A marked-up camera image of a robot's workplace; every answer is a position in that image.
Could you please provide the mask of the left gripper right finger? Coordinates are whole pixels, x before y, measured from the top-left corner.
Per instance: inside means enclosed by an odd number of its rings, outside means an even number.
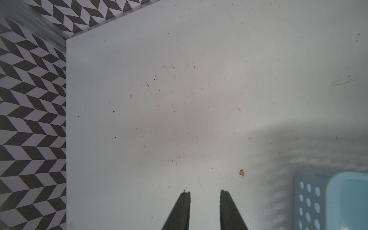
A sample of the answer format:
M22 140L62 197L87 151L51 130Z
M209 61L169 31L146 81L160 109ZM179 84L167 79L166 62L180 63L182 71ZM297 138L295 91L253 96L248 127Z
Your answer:
M248 230L233 198L228 191L220 192L220 229Z

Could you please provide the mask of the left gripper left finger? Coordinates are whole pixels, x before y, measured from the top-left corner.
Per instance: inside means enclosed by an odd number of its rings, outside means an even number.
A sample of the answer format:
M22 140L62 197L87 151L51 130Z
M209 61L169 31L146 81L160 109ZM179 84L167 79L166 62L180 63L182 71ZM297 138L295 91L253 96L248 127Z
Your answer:
M162 227L162 230L189 230L190 203L190 192L181 193Z

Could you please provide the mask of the light blue plastic basket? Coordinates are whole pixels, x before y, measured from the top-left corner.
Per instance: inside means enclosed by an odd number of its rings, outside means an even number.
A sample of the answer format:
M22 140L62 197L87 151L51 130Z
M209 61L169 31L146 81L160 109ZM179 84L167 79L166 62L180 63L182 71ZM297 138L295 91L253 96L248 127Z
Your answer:
M368 175L297 172L294 177L295 230L366 230Z

